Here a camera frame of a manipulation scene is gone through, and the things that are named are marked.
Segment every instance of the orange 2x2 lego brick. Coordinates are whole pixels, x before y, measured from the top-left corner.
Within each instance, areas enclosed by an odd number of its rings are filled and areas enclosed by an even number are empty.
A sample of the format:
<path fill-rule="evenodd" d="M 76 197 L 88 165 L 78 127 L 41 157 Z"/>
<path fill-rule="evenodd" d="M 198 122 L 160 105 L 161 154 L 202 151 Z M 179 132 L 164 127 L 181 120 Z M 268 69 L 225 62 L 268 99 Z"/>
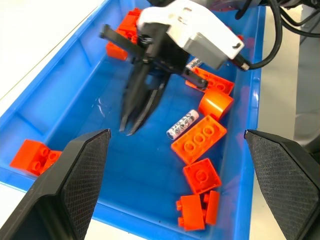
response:
<path fill-rule="evenodd" d="M 194 194 L 202 194 L 222 185 L 220 177 L 209 158 L 185 166 L 183 174 Z"/>
<path fill-rule="evenodd" d="M 227 129 L 208 115 L 172 143 L 171 148 L 190 165 L 226 133 Z"/>
<path fill-rule="evenodd" d="M 61 151 L 51 151 L 41 142 L 26 139 L 14 156 L 10 167 L 39 176 L 57 161 L 61 153 Z"/>

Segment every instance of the black textured pad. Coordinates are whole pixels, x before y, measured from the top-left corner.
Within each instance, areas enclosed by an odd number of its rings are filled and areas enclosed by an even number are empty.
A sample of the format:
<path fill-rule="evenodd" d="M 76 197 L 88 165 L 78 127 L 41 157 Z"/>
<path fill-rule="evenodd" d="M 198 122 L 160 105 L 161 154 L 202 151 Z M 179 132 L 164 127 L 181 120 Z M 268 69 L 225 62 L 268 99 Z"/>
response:
<path fill-rule="evenodd" d="M 319 202 L 319 190 L 284 148 L 245 136 L 261 192 L 287 240 L 298 239 Z"/>
<path fill-rule="evenodd" d="M 110 130 L 70 141 L 0 229 L 0 240 L 83 240 L 102 184 Z"/>
<path fill-rule="evenodd" d="M 88 143 L 62 189 L 62 197 L 77 239 L 86 236 L 98 200 L 109 137 L 102 134 Z"/>

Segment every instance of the lego stud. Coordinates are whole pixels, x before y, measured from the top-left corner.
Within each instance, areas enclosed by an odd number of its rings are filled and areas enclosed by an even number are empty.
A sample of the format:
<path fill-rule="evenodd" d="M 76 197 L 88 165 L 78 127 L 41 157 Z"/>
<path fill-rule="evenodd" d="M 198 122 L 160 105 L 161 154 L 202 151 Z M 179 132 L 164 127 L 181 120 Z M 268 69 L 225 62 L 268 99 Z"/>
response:
<path fill-rule="evenodd" d="M 204 141 L 206 140 L 205 136 L 203 136 L 201 133 L 197 133 L 194 137 L 193 137 L 193 141 L 200 145 L 202 143 L 204 143 Z"/>
<path fill-rule="evenodd" d="M 133 42 L 134 44 L 137 44 L 137 41 L 138 41 L 138 37 L 137 37 L 137 35 L 134 35 L 134 36 L 131 38 L 131 42 Z"/>
<path fill-rule="evenodd" d="M 208 81 L 208 89 L 211 89 L 214 85 L 215 85 L 215 81 L 214 81 L 214 80 Z"/>
<path fill-rule="evenodd" d="M 195 173 L 195 179 L 200 183 L 207 181 L 208 178 L 209 178 L 208 174 L 202 169 L 198 170 Z"/>
<path fill-rule="evenodd" d="M 215 87 L 217 89 L 219 89 L 220 91 L 224 91 L 226 89 L 226 86 L 221 83 L 217 83 L 217 85 Z"/>
<path fill-rule="evenodd" d="M 203 201 L 207 204 L 209 202 L 209 194 L 205 194 L 203 197 Z"/>
<path fill-rule="evenodd" d="M 128 32 L 126 36 L 127 36 L 127 38 L 128 38 L 129 40 L 131 40 L 133 34 L 132 34 L 131 32 Z"/>
<path fill-rule="evenodd" d="M 212 126 L 207 125 L 203 128 L 202 133 L 206 136 L 206 137 L 210 137 L 215 133 L 215 130 Z"/>
<path fill-rule="evenodd" d="M 45 148 L 45 147 L 40 148 L 39 151 L 40 151 L 40 155 L 42 157 L 46 157 L 48 155 L 48 153 L 49 153 L 49 150 L 47 148 Z"/>
<path fill-rule="evenodd" d="M 41 167 L 41 163 L 39 161 L 35 161 L 31 164 L 31 169 L 33 171 L 38 171 Z"/>
<path fill-rule="evenodd" d="M 188 153 L 192 153 L 196 149 L 196 145 L 192 141 L 186 141 L 184 144 L 184 150 Z"/>
<path fill-rule="evenodd" d="M 50 160 L 55 160 L 56 158 L 57 158 L 57 154 L 55 153 L 55 152 L 50 152 L 50 154 L 49 154 L 49 159 Z"/>
<path fill-rule="evenodd" d="M 181 210 L 182 210 L 182 203 L 181 203 L 180 200 L 176 201 L 175 205 L 176 205 L 176 209 L 177 209 L 178 211 L 181 211 Z"/>
<path fill-rule="evenodd" d="M 178 217 L 178 226 L 179 227 L 185 226 L 184 218 L 182 216 Z"/>
<path fill-rule="evenodd" d="M 206 217 L 206 215 L 207 215 L 207 210 L 202 209 L 202 215 L 203 215 L 203 218 L 205 218 L 205 217 Z"/>

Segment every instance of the battery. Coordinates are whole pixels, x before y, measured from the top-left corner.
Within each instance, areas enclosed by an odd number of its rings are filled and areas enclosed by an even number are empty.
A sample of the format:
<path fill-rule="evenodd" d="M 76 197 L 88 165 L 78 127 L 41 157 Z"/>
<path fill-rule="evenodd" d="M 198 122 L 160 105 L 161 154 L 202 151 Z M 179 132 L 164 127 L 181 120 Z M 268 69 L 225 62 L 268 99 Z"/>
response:
<path fill-rule="evenodd" d="M 188 127 L 191 126 L 199 118 L 199 113 L 192 109 L 183 118 L 181 118 L 175 125 L 173 125 L 166 135 L 171 139 L 175 140 L 179 137 Z"/>
<path fill-rule="evenodd" d="M 202 64 L 202 61 L 199 58 L 194 58 L 192 59 L 185 67 L 187 69 L 193 70 L 196 67 L 200 67 L 200 65 Z"/>

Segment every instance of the gray floor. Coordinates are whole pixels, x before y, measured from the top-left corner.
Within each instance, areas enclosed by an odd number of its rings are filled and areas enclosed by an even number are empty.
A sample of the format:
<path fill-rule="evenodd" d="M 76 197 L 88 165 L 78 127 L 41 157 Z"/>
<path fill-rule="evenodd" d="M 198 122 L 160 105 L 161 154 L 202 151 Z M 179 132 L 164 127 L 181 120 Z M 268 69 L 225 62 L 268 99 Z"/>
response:
<path fill-rule="evenodd" d="M 301 7 L 288 12 L 296 21 Z M 263 56 L 274 44 L 273 15 L 267 9 L 264 31 Z M 283 42 L 276 58 L 262 69 L 258 129 L 293 139 L 296 116 L 297 76 L 300 37 L 283 29 Z M 285 240 L 273 217 L 254 176 L 251 240 Z"/>

